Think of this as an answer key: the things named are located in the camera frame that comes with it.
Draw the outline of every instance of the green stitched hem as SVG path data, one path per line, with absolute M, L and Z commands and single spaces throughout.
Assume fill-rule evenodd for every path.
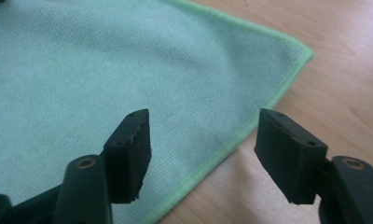
M 285 79 L 282 81 L 277 90 L 269 97 L 269 99 L 262 105 L 264 108 L 273 108 L 285 95 L 286 91 L 291 87 L 291 85 L 296 80 L 298 74 L 305 66 L 306 62 L 309 61 L 313 53 L 311 49 L 305 47 L 298 40 L 291 36 L 282 34 L 281 32 L 271 30 L 267 27 L 253 24 L 249 21 L 244 21 L 241 19 L 233 18 L 225 13 L 216 11 L 209 7 L 204 7 L 196 3 L 183 1 L 183 0 L 168 0 L 168 2 L 173 3 L 184 9 L 191 9 L 198 12 L 210 13 L 220 20 L 225 20 L 227 22 L 233 23 L 234 25 L 239 25 L 244 29 L 252 30 L 254 32 L 262 33 L 268 37 L 276 38 L 280 41 L 286 42 L 291 45 L 295 45 L 302 48 L 302 52 L 298 59 L 294 62 L 286 75 Z M 259 111 L 256 111 L 254 115 L 248 119 L 246 124 L 238 131 L 236 134 L 224 144 L 214 155 L 210 157 L 208 161 L 202 164 L 198 169 L 196 169 L 191 175 L 189 175 L 172 193 L 170 193 L 161 203 L 159 203 L 154 209 L 146 214 L 139 223 L 152 223 L 153 220 L 158 221 L 163 216 L 165 216 L 173 207 L 175 207 L 191 190 L 193 190 L 201 180 L 207 176 L 222 160 L 224 160 L 248 135 L 256 128 L 258 123 Z

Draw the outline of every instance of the microfiber cloth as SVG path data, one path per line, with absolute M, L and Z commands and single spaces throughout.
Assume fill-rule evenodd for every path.
M 254 130 L 312 52 L 294 38 L 182 0 L 0 4 L 0 193 L 21 203 L 150 111 L 140 200 L 115 223 L 160 220 Z

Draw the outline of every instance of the wooden surface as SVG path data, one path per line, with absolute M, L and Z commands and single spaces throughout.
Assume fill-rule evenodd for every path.
M 373 0 L 195 0 L 290 34 L 315 52 L 278 111 L 329 145 L 373 165 Z M 261 167 L 256 132 L 160 223 L 319 223 L 289 204 Z

